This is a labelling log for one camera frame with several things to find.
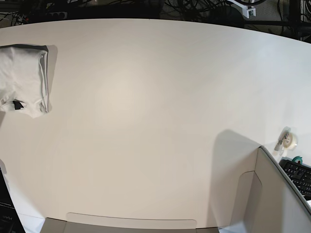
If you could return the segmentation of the white t-shirt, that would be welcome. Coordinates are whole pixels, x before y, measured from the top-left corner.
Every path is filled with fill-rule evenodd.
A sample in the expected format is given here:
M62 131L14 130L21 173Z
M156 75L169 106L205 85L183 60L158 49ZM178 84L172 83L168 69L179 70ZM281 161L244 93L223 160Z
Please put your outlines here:
M32 118L49 110L47 46L14 44L0 48L0 110Z

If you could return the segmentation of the white tape dispenser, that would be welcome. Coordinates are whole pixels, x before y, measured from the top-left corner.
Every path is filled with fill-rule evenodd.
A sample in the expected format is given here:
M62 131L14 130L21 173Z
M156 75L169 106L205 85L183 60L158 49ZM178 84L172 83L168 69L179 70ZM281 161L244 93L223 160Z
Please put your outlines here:
M274 151L282 157L286 157L289 151L295 150L298 145L298 137L291 131L290 127L284 127L278 137Z

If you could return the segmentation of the green tape roll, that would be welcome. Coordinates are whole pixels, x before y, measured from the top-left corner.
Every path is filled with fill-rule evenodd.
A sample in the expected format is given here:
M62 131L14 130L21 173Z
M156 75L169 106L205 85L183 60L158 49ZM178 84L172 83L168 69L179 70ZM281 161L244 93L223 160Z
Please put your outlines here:
M303 164L303 160L301 156L296 156L292 159L293 162L298 163L298 164Z

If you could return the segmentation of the black computer keyboard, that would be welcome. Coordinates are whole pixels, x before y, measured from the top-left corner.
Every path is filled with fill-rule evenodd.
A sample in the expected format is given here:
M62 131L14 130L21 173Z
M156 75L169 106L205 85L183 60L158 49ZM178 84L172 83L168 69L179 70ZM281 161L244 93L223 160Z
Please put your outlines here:
M306 200L311 200L311 168L291 160L280 160L279 165Z

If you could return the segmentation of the beige cardboard side panel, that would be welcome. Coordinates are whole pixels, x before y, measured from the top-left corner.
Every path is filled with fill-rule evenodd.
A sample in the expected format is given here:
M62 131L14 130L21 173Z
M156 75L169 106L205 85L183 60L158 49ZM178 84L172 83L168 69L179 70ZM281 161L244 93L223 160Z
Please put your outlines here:
M218 233L309 233L311 208L265 147L238 180L230 222Z

